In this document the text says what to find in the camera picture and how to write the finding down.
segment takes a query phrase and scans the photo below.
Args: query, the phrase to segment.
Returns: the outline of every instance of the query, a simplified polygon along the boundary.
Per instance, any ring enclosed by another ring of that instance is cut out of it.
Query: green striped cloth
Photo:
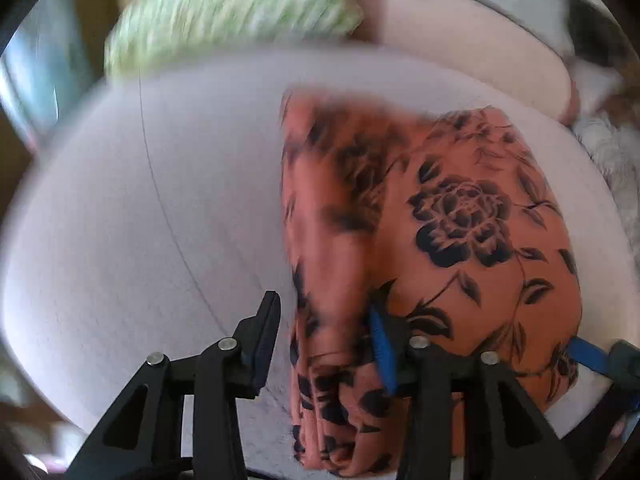
[[[105,72],[146,72],[215,47],[344,36],[361,20],[350,0],[137,0],[107,38]]]

